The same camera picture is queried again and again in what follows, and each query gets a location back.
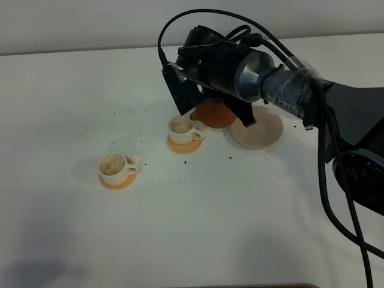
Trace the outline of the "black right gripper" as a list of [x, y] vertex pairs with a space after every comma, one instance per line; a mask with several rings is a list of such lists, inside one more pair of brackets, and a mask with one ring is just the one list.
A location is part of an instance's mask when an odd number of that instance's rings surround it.
[[257, 122], [252, 104], [244, 102], [248, 96], [241, 88], [241, 77], [249, 62], [249, 46], [237, 41], [247, 33], [248, 26], [239, 26], [226, 36], [211, 28], [196, 26], [178, 49], [176, 60], [188, 79], [209, 88], [208, 98], [224, 103], [244, 127]]

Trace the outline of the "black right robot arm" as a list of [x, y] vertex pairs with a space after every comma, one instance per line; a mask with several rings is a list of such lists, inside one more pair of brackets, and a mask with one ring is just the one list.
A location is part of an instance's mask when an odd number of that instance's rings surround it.
[[[255, 123], [251, 104], [263, 100], [310, 127], [319, 124], [320, 104], [312, 88], [315, 75], [296, 58], [275, 65], [260, 34], [248, 26], [227, 36], [207, 28], [193, 28], [178, 50], [176, 74], [185, 94], [176, 99], [181, 113], [194, 110], [193, 119], [222, 121], [219, 106], [245, 126]], [[336, 126], [341, 159], [335, 156], [330, 134], [325, 139], [325, 161], [352, 199], [383, 213], [383, 89], [353, 88], [319, 79]]]

